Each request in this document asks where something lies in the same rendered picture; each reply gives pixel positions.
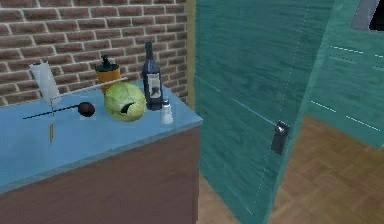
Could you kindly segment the white salt shaker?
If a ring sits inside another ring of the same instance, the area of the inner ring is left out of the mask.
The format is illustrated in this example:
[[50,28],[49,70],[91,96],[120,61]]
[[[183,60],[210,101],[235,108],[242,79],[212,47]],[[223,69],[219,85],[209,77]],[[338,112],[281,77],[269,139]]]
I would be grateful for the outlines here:
[[163,101],[161,115],[163,124],[171,124],[173,122],[172,108],[168,99]]

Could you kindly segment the dark wine bottle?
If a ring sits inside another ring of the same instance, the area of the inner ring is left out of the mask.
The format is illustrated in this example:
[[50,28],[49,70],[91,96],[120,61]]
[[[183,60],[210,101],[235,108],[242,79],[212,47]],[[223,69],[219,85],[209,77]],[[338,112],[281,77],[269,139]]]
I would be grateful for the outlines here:
[[146,106],[148,110],[156,111],[162,108],[163,93],[159,64],[153,58],[152,42],[145,41],[146,58],[142,67],[142,78]]

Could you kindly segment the teal room door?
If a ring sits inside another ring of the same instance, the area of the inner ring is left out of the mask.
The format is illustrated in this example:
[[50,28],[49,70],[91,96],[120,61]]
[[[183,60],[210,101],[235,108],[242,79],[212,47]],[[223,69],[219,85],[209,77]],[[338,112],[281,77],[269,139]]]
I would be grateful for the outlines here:
[[[241,224],[267,224],[335,0],[197,0],[200,170]],[[290,126],[282,155],[274,128]]]

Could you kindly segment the green lettuce head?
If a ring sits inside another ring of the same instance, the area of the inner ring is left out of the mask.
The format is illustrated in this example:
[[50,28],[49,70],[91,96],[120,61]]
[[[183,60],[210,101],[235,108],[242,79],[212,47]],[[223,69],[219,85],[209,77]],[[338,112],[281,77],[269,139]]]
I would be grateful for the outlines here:
[[119,82],[106,91],[104,107],[114,119],[134,122],[143,116],[146,110],[146,98],[137,85]]

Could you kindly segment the orange soap dispenser black pump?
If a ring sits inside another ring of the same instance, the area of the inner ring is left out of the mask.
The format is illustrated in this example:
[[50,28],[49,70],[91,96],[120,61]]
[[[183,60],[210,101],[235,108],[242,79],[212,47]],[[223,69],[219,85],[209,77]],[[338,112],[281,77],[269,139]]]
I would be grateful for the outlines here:
[[[102,55],[102,63],[95,67],[97,79],[99,83],[109,82],[115,79],[120,79],[120,66],[109,61],[108,55]],[[106,93],[110,84],[101,87],[103,93]]]

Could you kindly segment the thin grey utensil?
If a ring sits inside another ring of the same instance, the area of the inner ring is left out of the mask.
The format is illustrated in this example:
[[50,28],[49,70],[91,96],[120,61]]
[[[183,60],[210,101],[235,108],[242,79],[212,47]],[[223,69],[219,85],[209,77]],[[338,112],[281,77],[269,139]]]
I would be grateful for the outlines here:
[[57,98],[60,98],[60,97],[68,96],[68,95],[72,95],[72,94],[76,94],[76,93],[80,93],[80,92],[85,92],[85,91],[90,91],[90,90],[93,90],[93,89],[101,88],[101,87],[104,87],[106,85],[110,85],[110,84],[113,84],[113,83],[116,83],[116,82],[120,82],[120,81],[123,81],[123,80],[127,80],[127,79],[128,79],[128,77],[114,79],[112,81],[103,82],[103,83],[92,85],[92,86],[89,86],[89,87],[85,87],[85,88],[77,89],[77,90],[74,90],[74,91],[62,93],[62,94],[53,96],[53,97],[51,97],[49,99],[50,100],[54,100],[54,99],[57,99]]

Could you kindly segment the black ladle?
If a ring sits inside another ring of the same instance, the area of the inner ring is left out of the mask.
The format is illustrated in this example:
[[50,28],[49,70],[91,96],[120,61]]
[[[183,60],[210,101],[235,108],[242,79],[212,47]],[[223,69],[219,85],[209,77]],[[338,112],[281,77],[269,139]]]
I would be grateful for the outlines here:
[[95,107],[94,107],[94,105],[92,103],[90,103],[90,102],[81,102],[79,104],[67,106],[67,107],[64,107],[64,108],[54,109],[54,110],[51,110],[51,111],[48,111],[48,112],[43,112],[43,113],[40,113],[40,114],[26,116],[26,119],[32,119],[32,118],[39,117],[39,116],[55,114],[57,112],[62,112],[62,111],[65,111],[65,110],[70,110],[70,109],[76,109],[77,112],[80,115],[84,116],[84,117],[92,117],[94,115],[95,111],[96,111],[96,109],[95,109]]

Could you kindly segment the brown cabinet with blue top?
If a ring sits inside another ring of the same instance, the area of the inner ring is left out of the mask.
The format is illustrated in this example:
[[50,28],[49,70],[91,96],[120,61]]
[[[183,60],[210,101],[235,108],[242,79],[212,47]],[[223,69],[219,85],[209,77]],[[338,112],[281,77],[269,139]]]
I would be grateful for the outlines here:
[[[173,122],[158,111],[114,120],[100,91],[0,108],[0,224],[195,224],[201,118],[171,96]],[[54,124],[54,139],[49,127]]]

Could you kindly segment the grey framed window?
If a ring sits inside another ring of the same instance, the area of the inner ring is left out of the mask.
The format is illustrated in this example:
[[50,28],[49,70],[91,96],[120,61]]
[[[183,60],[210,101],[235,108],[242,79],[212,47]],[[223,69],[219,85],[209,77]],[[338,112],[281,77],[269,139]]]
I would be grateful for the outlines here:
[[354,30],[369,31],[370,23],[379,6],[379,2],[380,0],[359,0],[351,28]]

